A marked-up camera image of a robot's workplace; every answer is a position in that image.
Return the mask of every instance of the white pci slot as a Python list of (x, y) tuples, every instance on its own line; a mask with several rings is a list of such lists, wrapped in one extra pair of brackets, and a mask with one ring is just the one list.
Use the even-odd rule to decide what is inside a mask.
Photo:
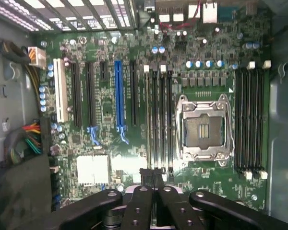
[(60, 58), (53, 59), (54, 84), (56, 90), (56, 109), (58, 122), (68, 121), (67, 91), (64, 61)]

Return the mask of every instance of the motherboard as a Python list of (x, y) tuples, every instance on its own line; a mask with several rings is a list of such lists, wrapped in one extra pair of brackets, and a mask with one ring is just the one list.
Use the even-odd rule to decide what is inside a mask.
[(264, 209), (269, 108), (268, 10), (218, 8), (171, 29), (47, 34), (42, 116), (61, 206), (162, 170), (186, 194), (204, 189)]

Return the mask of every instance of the green wire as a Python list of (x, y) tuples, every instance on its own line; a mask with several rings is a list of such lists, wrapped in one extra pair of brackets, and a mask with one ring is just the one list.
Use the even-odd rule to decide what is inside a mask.
[(41, 151), (35, 147), (35, 145), (29, 140), (29, 139), (26, 139), (25, 140), (27, 142), (27, 144), (33, 149), (33, 151), (36, 153), (36, 154), (41, 154)]

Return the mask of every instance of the cpu socket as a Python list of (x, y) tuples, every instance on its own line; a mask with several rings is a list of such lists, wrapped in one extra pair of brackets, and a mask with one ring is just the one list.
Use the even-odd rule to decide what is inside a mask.
[(190, 102), (179, 97), (176, 109), (178, 155), (183, 161), (218, 161), (221, 166), (234, 150), (231, 108), (226, 94), (218, 101)]

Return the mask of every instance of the green circuit board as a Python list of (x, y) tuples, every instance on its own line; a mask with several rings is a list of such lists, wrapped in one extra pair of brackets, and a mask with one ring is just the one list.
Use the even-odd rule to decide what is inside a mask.
[[(264, 209), (266, 180), (239, 177), (235, 170), (235, 152), (238, 150), (233, 150), (226, 165), (221, 166), (218, 161), (183, 161), (177, 143), (175, 111), (181, 95), (195, 102), (213, 102), (220, 95), (226, 95), (231, 108), (230, 128), (235, 137), (237, 74), (232, 66), (237, 64), (245, 68), (249, 61), (257, 64), (270, 60), (269, 45), (264, 45), (263, 41), (264, 35), (270, 31), (269, 12), (260, 10), (257, 15), (248, 17), (244, 16), (243, 10), (232, 13), (232, 19), (218, 24), (199, 21), (192, 29), (186, 28), (187, 35), (184, 40), (179, 38), (180, 43), (176, 42), (177, 31), (168, 31), (165, 38), (162, 31), (156, 35), (154, 29), (119, 36), (113, 33), (114, 39), (102, 32), (43, 34), (38, 38), (38, 44), (47, 42), (48, 64), (53, 64), (54, 58), (69, 59), (69, 65), (62, 70), (69, 109), (65, 122), (57, 124), (56, 121), (57, 92), (53, 77), (48, 76), (48, 71), (41, 75), (42, 85), (49, 89), (47, 110), (43, 115), (62, 127), (62, 132), (52, 132), (52, 144), (59, 146), (53, 155), (59, 163), (62, 200), (68, 198), (74, 202), (109, 187), (126, 189), (141, 183), (140, 168), (161, 168), (165, 184), (178, 186), (187, 194), (206, 189), (231, 200), (242, 201), (256, 210)], [(243, 33), (242, 39), (237, 37), (239, 33)], [(248, 49), (245, 47), (247, 42), (259, 42), (261, 47)], [(154, 46), (164, 47), (165, 52), (152, 53)], [(123, 112), (120, 115), (128, 144), (117, 131), (117, 60), (122, 64)], [(202, 63), (200, 68), (195, 66), (198, 60)], [(223, 62), (221, 67), (217, 66), (218, 60)], [(130, 61), (134, 66), (133, 80)], [(188, 61), (193, 63), (190, 68), (186, 66)], [(210, 68), (205, 66), (206, 61), (212, 61)], [(91, 90), (88, 90), (88, 63), (92, 75)], [(165, 74), (171, 73), (169, 82), (159, 81), (163, 76), (160, 72), (162, 65), (167, 68)], [(78, 69), (76, 76), (72, 75), (74, 67)], [(152, 82), (154, 68), (157, 69), (155, 85)], [(263, 72), (263, 78), (261, 161), (266, 167), (268, 71)], [(163, 113), (164, 103), (170, 103), (170, 108)], [(94, 140), (99, 144), (92, 140), (92, 119), (93, 126), (97, 127)]]

